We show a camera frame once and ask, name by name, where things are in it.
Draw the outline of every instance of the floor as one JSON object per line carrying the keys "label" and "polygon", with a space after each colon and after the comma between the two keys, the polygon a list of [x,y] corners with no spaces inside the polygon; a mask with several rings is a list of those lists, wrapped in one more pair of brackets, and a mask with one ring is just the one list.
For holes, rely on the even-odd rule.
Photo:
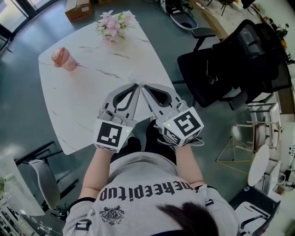
{"label": "floor", "polygon": [[[43,98],[38,56],[60,39],[99,19],[102,12],[111,9],[116,13],[131,10],[172,81],[182,79],[177,57],[192,52],[195,47],[196,40],[192,35],[178,28],[159,6],[155,9],[152,4],[139,0],[114,1],[95,6],[93,18],[73,24],[66,18],[64,6],[64,1],[57,2],[32,20],[12,42],[12,53],[6,51],[0,58],[0,156],[11,154],[17,159],[51,140],[56,142],[52,152],[60,149]],[[194,10],[192,12],[199,27],[208,27],[201,16]],[[201,48],[211,47],[217,42],[217,38],[206,39]],[[191,102],[192,97],[186,85],[177,85],[176,90],[183,99]],[[217,164],[215,159],[227,144],[232,126],[235,123],[245,123],[250,115],[246,107],[232,111],[225,102],[216,102],[207,108],[201,108],[197,104],[195,108],[205,125],[201,132],[205,145],[193,147],[194,154],[205,182],[216,187],[230,201],[246,185],[247,176]],[[135,130],[136,136],[143,141],[143,131],[147,124],[148,121],[145,120]],[[79,196],[83,176],[93,154],[94,146],[91,145],[71,155],[61,153],[49,159],[49,165],[57,178],[66,174],[60,182],[61,189],[75,178],[79,179],[78,186],[61,201],[61,207],[64,203],[71,204]],[[20,165],[19,169],[36,199],[42,202],[33,170],[27,165]],[[50,217],[50,211],[35,219],[39,224],[42,222],[57,232],[47,234],[61,233],[63,224],[54,221]]]}

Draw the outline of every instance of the white round table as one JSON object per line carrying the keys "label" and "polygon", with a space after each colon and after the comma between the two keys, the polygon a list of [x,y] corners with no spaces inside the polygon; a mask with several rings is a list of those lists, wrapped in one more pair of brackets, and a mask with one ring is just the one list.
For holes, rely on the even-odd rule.
{"label": "white round table", "polygon": [[254,156],[248,175],[249,186],[254,186],[263,177],[268,165],[269,157],[269,147],[265,144],[259,148],[258,152]]}

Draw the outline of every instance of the pink cup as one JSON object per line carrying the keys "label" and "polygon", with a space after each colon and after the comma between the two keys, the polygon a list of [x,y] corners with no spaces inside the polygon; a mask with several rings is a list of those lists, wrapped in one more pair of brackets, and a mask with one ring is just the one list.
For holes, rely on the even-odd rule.
{"label": "pink cup", "polygon": [[54,62],[55,67],[63,67],[68,71],[75,70],[78,65],[76,60],[71,56],[69,50],[65,47],[60,47],[55,50],[51,59]]}

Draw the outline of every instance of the person's arm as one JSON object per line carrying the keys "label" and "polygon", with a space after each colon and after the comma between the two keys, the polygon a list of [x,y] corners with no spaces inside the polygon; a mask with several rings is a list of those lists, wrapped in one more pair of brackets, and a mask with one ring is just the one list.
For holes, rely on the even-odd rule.
{"label": "person's arm", "polygon": [[106,186],[109,178],[110,163],[113,153],[97,148],[94,157],[86,171],[80,198],[97,198],[99,192]]}
{"label": "person's arm", "polygon": [[189,145],[176,148],[176,162],[177,173],[180,178],[194,188],[205,184],[201,170]]}

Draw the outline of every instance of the dark hair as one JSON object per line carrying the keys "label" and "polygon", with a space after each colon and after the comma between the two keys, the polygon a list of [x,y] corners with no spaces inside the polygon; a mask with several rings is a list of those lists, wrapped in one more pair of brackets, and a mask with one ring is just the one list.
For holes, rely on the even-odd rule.
{"label": "dark hair", "polygon": [[192,202],[183,203],[182,207],[173,205],[158,206],[182,227],[188,236],[218,236],[218,228],[212,215],[204,207]]}

